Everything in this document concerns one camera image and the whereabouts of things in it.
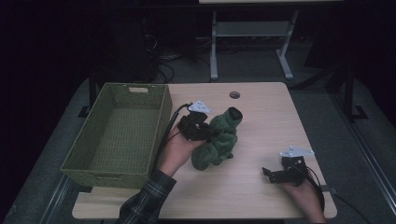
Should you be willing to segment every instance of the basket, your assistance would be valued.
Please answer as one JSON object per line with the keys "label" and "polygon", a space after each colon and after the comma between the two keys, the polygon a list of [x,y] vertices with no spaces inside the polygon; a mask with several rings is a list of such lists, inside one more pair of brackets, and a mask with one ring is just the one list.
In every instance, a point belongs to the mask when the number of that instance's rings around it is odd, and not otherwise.
{"label": "basket", "polygon": [[171,111],[167,85],[106,83],[61,171],[82,186],[141,189]]}

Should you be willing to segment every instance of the hand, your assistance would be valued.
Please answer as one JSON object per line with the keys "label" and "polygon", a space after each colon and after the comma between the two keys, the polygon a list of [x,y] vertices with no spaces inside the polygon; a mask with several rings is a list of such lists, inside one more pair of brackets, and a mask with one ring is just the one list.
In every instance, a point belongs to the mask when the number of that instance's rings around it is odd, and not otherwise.
{"label": "hand", "polygon": [[303,211],[310,223],[326,223],[326,218],[320,207],[317,191],[308,180],[295,187],[291,183],[280,184]]}
{"label": "hand", "polygon": [[168,135],[168,142],[163,149],[163,159],[160,170],[166,175],[173,176],[191,156],[192,152],[205,141],[189,141],[177,126]]}

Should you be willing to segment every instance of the basket handle hole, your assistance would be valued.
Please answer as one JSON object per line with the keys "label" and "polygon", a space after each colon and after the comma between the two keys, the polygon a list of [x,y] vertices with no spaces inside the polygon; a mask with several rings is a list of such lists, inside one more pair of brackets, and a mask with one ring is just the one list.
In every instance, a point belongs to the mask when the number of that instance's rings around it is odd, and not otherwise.
{"label": "basket handle hole", "polygon": [[129,87],[128,90],[130,92],[143,92],[143,93],[148,93],[149,89],[147,88],[140,88],[140,87]]}

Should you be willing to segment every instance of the green object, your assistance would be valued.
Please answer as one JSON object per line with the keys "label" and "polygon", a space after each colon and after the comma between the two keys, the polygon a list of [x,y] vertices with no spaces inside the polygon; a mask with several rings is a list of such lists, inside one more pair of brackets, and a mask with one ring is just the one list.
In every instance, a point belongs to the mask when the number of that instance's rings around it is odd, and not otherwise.
{"label": "green object", "polygon": [[61,171],[83,186],[141,189],[171,111],[167,85],[106,83]]}
{"label": "green object", "polygon": [[203,171],[210,163],[220,165],[224,160],[233,157],[232,151],[238,137],[236,127],[242,121],[242,113],[235,107],[228,108],[222,115],[210,120],[210,127],[220,129],[219,135],[212,141],[196,148],[191,155],[195,169]]}

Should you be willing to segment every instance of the person's left hand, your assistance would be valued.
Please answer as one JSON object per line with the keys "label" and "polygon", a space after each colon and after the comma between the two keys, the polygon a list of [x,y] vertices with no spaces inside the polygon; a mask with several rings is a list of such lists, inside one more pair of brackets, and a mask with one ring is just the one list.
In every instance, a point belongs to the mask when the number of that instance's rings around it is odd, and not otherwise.
{"label": "person's left hand", "polygon": [[189,141],[175,126],[168,135],[159,169],[166,175],[173,176],[178,168],[186,163],[192,152],[204,142]]}

